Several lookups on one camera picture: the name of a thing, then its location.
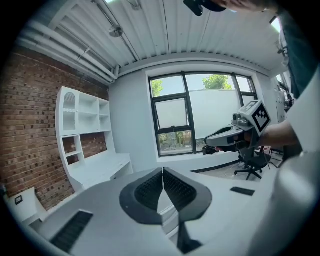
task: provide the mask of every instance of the white cabinet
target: white cabinet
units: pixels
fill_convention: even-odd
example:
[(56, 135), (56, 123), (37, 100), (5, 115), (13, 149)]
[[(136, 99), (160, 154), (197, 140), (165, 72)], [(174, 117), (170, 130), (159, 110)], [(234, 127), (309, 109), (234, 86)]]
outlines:
[[(76, 192), (133, 173), (130, 155), (115, 151), (109, 101), (62, 87), (55, 114), (60, 157)], [(85, 158), (80, 135), (92, 133), (104, 133), (107, 151)], [(64, 140), (70, 138), (75, 149), (65, 152)]]

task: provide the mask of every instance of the black mesh pad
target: black mesh pad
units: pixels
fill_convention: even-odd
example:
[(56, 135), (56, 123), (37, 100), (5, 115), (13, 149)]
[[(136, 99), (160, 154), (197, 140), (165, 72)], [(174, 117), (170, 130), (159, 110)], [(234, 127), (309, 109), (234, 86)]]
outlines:
[(133, 220), (141, 224), (162, 225), (157, 213), (163, 190), (162, 168), (128, 184), (120, 193), (120, 205)]
[(212, 202), (211, 192), (206, 186), (167, 167), (163, 168), (163, 184), (179, 212), (180, 223), (200, 219)]
[(135, 189), (134, 195), (140, 204), (151, 210), (157, 211), (162, 190), (162, 171), (160, 171), (144, 183), (140, 184)]

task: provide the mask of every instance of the black office chair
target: black office chair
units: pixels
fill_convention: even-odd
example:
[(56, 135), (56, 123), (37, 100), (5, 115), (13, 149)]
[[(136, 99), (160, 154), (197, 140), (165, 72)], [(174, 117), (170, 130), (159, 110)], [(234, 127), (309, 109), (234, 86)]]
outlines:
[(269, 166), (269, 161), (271, 158), (269, 155), (265, 154), (264, 147), (261, 147), (260, 152), (255, 152), (255, 149), (242, 149), (239, 152), (239, 158), (242, 159), (242, 162), (245, 164), (245, 166), (248, 166), (249, 168), (244, 170), (236, 170), (234, 171), (234, 175), (237, 175), (238, 173), (248, 173), (246, 181), (251, 175), (258, 177), (261, 180), (262, 177), (257, 174), (257, 171), (262, 173), (262, 168)]

